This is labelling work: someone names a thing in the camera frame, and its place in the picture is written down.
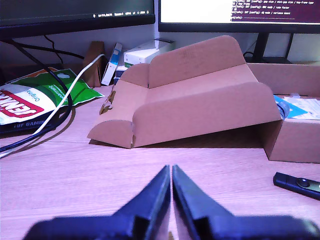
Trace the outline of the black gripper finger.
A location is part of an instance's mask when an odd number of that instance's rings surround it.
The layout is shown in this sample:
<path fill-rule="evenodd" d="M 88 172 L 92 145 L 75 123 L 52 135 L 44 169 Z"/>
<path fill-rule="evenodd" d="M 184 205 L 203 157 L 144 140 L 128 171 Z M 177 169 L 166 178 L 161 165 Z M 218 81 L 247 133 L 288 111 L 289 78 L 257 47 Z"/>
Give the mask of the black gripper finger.
<path fill-rule="evenodd" d="M 128 240 L 157 240 L 171 200 L 170 166 L 165 165 L 157 175 L 113 216 L 123 217 L 121 225 L 128 227 Z"/>
<path fill-rule="evenodd" d="M 177 164 L 172 166 L 173 199 L 193 240 L 212 240 L 212 218 L 234 215 L 209 197 Z"/>

